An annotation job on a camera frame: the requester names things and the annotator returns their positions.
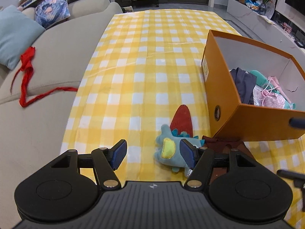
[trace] beige couch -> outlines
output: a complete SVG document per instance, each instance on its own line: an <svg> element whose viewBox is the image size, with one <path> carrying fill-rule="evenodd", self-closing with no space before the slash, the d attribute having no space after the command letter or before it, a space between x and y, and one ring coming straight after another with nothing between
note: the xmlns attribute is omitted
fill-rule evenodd
<svg viewBox="0 0 305 229"><path fill-rule="evenodd" d="M28 99L58 86L78 87L89 60L114 14L122 13L109 0L80 0L69 4L68 21L46 30L33 46L34 76ZM34 19L34 9L24 13ZM20 221L14 202L16 186L57 157L76 92L57 92L27 108L19 104L19 73L0 70L0 228Z"/></svg>

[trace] floor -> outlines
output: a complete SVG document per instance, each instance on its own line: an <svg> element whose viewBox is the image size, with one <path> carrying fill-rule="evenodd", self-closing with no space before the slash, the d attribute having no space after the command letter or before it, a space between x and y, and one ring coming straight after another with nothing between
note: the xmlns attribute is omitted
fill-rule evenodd
<svg viewBox="0 0 305 229"><path fill-rule="evenodd" d="M206 5L200 4L186 4L186 3L160 3L159 7L136 7L134 11L143 11L147 9L169 9L169 8L180 8L180 9L196 9L203 11L213 11L224 19L231 27L233 27L242 36L255 39L263 42L255 33L253 33L248 27L242 24L239 20L234 18L232 15L227 13L226 10L220 8L213 8Z"/></svg>

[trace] red fabric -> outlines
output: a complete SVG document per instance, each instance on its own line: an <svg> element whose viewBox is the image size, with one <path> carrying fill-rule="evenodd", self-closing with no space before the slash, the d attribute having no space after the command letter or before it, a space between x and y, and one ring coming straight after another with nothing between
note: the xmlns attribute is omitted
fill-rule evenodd
<svg viewBox="0 0 305 229"><path fill-rule="evenodd" d="M178 107L173 117L172 123L170 124L170 129L177 129L178 134L183 131L186 131L191 138L193 137L191 113L186 105L181 105L180 107Z"/></svg>
<svg viewBox="0 0 305 229"><path fill-rule="evenodd" d="M36 97L34 97L33 99L31 99L29 101L26 101L27 86L34 74L34 68L31 63L31 60L33 59L34 55L35 55L35 47L31 46L25 51L24 54L22 54L20 56L22 65L21 65L20 69L16 72L16 74L13 78L13 81L12 81L12 85L11 85L11 93L12 93L13 83L15 81L16 76L18 75L18 73L20 71L24 71L24 76L23 76L22 83L21 83L21 96L19 99L19 103L22 107L27 107L30 104L34 103L35 101L38 101L38 100L50 95L51 93L53 93L56 90L77 91L77 88L74 88L74 87L57 87L44 94L37 95Z"/></svg>

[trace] orange box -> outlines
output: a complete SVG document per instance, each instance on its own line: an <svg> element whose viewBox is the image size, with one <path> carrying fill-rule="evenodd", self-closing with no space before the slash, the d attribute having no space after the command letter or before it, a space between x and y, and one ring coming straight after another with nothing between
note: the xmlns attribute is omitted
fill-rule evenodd
<svg viewBox="0 0 305 229"><path fill-rule="evenodd" d="M201 62L211 136L269 141L297 139L305 130L289 119L305 119L305 72L295 58L277 48L242 36L210 30ZM243 104L229 70L257 70L277 77L296 110Z"/></svg>

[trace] white label on box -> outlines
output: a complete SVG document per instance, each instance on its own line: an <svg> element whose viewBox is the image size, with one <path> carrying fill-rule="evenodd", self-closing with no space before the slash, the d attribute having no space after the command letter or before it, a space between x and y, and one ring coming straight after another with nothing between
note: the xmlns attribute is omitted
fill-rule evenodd
<svg viewBox="0 0 305 229"><path fill-rule="evenodd" d="M208 63L206 62L205 55L203 56L201 65L202 65L203 74L204 74L204 81L206 82L208 75L209 75L209 68L208 68Z"/></svg>

